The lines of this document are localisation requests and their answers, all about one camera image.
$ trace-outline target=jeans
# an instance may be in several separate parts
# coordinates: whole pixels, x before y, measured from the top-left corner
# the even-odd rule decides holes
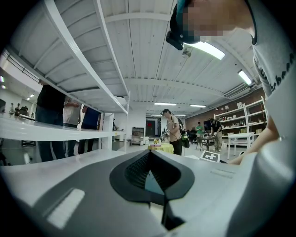
[[[174,154],[181,156],[182,155],[182,140],[179,139],[174,142],[170,142],[174,147]]]
[[[92,126],[92,125],[88,125],[88,124],[82,124],[81,128],[94,129],[94,130],[96,130],[97,129],[97,126]],[[85,141],[86,140],[80,140],[79,141],[78,154],[83,154],[84,153]],[[93,141],[94,141],[94,139],[88,139],[87,152],[90,152],[90,151],[93,150]]]
[[[46,124],[53,124],[63,126],[63,114],[50,109],[45,109],[37,105],[36,107],[36,121]],[[57,159],[65,158],[65,150],[63,141],[51,142],[52,150]],[[50,142],[38,142],[40,157],[42,162],[52,161],[53,157],[50,149]]]
[[[64,123],[64,127],[77,128],[77,125]],[[68,148],[66,151],[67,156],[68,157],[74,156],[74,147],[76,144],[76,140],[67,141],[67,144],[68,144]],[[66,150],[66,141],[64,141],[64,150]]]

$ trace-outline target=cap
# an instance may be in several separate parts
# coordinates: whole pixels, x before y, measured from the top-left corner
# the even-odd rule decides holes
[[[170,21],[173,35],[181,42],[194,44],[200,41],[199,36],[194,35],[194,31],[188,30],[188,22],[183,22],[183,10],[191,0],[178,0]]]
[[[160,113],[160,115],[162,116],[163,113],[166,113],[166,112],[170,112],[170,110],[169,110],[169,109],[164,109],[164,110]]]

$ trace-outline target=doorway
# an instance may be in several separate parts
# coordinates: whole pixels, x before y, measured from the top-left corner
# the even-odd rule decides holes
[[[160,136],[160,118],[146,118],[146,136]]]

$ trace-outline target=person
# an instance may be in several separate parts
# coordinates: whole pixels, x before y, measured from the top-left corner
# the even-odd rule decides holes
[[[200,125],[200,122],[197,123],[196,130],[197,130],[197,137],[201,137],[203,133],[203,127]]]
[[[80,123],[80,109],[81,103],[78,103],[74,99],[66,96],[63,110],[64,127],[77,128]],[[66,154],[68,157],[74,156],[74,147],[76,140],[64,141],[64,149],[67,150]]]
[[[182,155],[182,136],[180,124],[175,115],[172,115],[169,109],[164,109],[161,113],[167,119],[166,127],[170,131],[170,144],[174,147],[174,154]]]
[[[95,111],[92,108],[88,108],[87,106],[83,106],[82,112],[85,113],[85,116],[83,118],[81,128],[96,130],[98,127],[98,119],[99,119],[100,112]],[[78,154],[84,153],[85,141],[86,140],[79,141]],[[93,141],[94,139],[88,139],[87,152],[90,152],[93,150]]]
[[[37,99],[35,120],[41,123],[63,126],[65,95],[46,82],[41,80],[40,82],[43,84],[43,87]],[[63,141],[53,141],[51,144],[56,158],[65,158]],[[38,147],[42,162],[53,160],[50,142],[38,141]]]
[[[269,1],[178,0],[171,18],[171,31],[179,41],[188,44],[198,42],[201,37],[212,40],[235,28],[247,31],[254,52],[254,66],[268,97],[283,80],[296,77],[295,48],[269,9],[277,14]],[[230,163],[240,164],[246,154],[258,152],[266,143],[278,138],[277,128],[268,115],[267,126],[253,145]]]
[[[11,103],[10,111],[9,114],[14,114],[14,108],[13,108],[13,103]]]
[[[215,139],[215,151],[221,151],[222,145],[222,126],[218,120],[214,120],[213,118],[210,119],[211,122],[211,135],[213,136],[214,133],[217,134],[217,138]]]

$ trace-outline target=black shirt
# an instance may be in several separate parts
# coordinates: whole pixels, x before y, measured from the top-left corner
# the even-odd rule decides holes
[[[62,92],[46,85],[42,87],[37,104],[42,108],[63,113],[65,97]]]
[[[216,121],[215,124],[211,124],[211,127],[213,128],[213,132],[217,132],[219,128],[221,128],[220,131],[222,131],[221,123],[219,121]]]

